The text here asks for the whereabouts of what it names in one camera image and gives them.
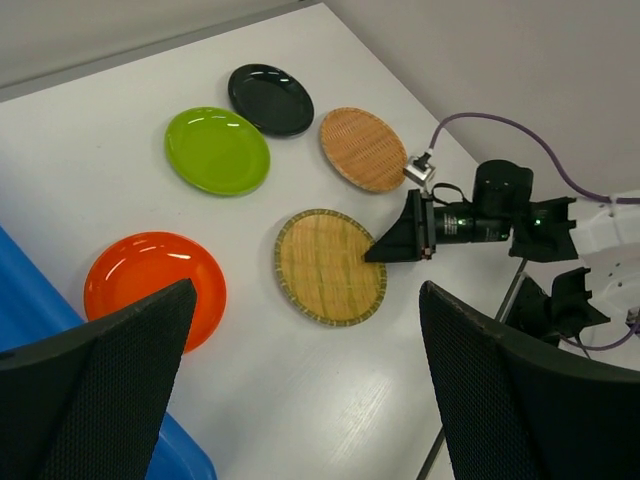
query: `orange plate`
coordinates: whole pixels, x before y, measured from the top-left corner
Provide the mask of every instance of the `orange plate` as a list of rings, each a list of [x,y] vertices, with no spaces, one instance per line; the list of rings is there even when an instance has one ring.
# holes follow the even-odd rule
[[[227,288],[213,257],[188,238],[167,232],[132,235],[111,245],[89,270],[84,309],[89,321],[191,278],[198,300],[185,353],[216,329],[227,302]]]

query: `woven bamboo plate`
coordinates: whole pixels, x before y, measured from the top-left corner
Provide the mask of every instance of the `woven bamboo plate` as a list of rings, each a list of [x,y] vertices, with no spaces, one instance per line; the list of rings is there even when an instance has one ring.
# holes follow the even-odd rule
[[[296,307],[320,323],[348,327],[364,322],[387,288],[384,264],[363,260],[371,245],[373,238],[364,227],[342,213],[299,213],[276,241],[280,286]]]
[[[369,112],[358,108],[329,112],[320,141],[331,164],[360,188],[388,192],[404,181],[404,145],[389,125]]]

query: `table surface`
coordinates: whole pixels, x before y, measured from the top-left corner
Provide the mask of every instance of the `table surface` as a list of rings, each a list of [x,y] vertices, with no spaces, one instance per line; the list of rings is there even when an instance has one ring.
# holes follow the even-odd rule
[[[302,136],[268,139],[271,172],[257,191],[217,198],[173,172],[164,131],[185,109],[229,108],[229,74],[252,62],[295,76],[316,119]],[[380,310],[346,329],[290,306],[272,266],[288,218],[331,208],[378,237],[411,188],[371,195],[332,169],[318,129],[342,106],[384,119],[410,154],[424,151],[437,124],[324,5],[0,104],[0,224],[75,309],[83,311],[96,257],[136,232],[180,233],[220,263],[227,311],[215,334],[185,355],[169,411],[222,480],[413,480],[440,428],[419,288],[433,280],[495,315],[520,264],[502,243],[442,246],[430,262],[389,265]],[[470,194],[476,163],[446,133],[434,161],[440,181]]]
[[[433,468],[429,471],[427,480],[455,480],[446,443],[442,446]]]

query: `blue bin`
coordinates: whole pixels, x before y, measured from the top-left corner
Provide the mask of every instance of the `blue bin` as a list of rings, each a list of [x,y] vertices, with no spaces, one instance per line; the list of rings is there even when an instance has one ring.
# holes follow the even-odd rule
[[[0,227],[0,352],[83,323]],[[165,414],[147,480],[216,480],[209,457]]]

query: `cable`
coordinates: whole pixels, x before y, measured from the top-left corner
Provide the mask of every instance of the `cable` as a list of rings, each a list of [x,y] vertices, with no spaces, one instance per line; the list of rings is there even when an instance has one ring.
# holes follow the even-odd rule
[[[591,200],[595,200],[596,202],[612,203],[610,197],[590,192],[589,190],[586,190],[586,189],[582,188],[580,185],[578,185],[576,182],[574,182],[569,177],[569,174],[564,169],[564,167],[560,163],[560,160],[558,159],[558,156],[554,153],[554,151],[551,149],[549,144],[547,144],[547,142],[545,142],[542,139],[542,137],[540,137],[537,133],[535,133],[533,130],[525,127],[524,125],[522,125],[522,124],[520,124],[520,123],[518,123],[518,122],[516,122],[514,120],[509,120],[508,118],[501,117],[499,115],[492,115],[490,113],[480,113],[480,112],[462,112],[462,113],[456,113],[454,115],[451,115],[451,116],[445,118],[444,120],[442,120],[440,122],[440,125],[438,125],[438,127],[436,128],[436,131],[433,132],[433,137],[431,137],[431,143],[429,144],[429,150],[428,150],[429,152],[432,151],[433,148],[435,147],[435,144],[436,144],[436,142],[438,140],[438,136],[440,135],[440,132],[442,132],[444,127],[448,123],[450,123],[450,122],[452,122],[452,121],[454,121],[454,120],[456,120],[458,118],[484,118],[486,120],[493,120],[495,122],[504,123],[506,125],[510,125],[510,126],[512,126],[514,128],[517,128],[521,132],[524,132],[527,135],[529,135],[533,140],[535,140],[538,143],[538,145],[540,145],[544,149],[545,152],[547,152],[547,155],[549,155],[549,157],[551,157],[551,161],[555,165],[556,170],[558,170],[558,173],[560,174],[562,179],[573,190],[575,190],[576,192],[578,192],[579,194],[583,195],[586,198],[589,198]],[[635,198],[620,197],[620,198],[617,198],[615,200],[615,202],[618,203],[618,204],[623,204],[623,205],[640,205],[640,198],[638,198],[638,197],[635,197]]]
[[[619,347],[623,343],[626,343],[627,340],[629,340],[631,337],[633,337],[638,331],[640,331],[640,320],[638,320],[636,323],[634,323],[633,326],[631,327],[631,329],[629,330],[629,333],[627,333],[620,340],[618,340],[617,342],[612,343],[611,345],[604,345],[602,347],[588,347],[586,345],[580,346],[579,343],[573,342],[573,341],[569,340],[567,337],[562,336],[560,338],[562,338],[562,340],[565,343],[568,343],[569,345],[572,345],[574,347],[582,348],[583,350],[588,350],[590,352],[606,352],[607,350],[613,350],[614,348]]]
[[[585,356],[591,360],[591,355],[589,355],[589,350],[584,348],[584,343],[582,343],[582,339],[580,338],[580,334],[576,335],[576,343],[580,345],[580,349],[584,352]]]

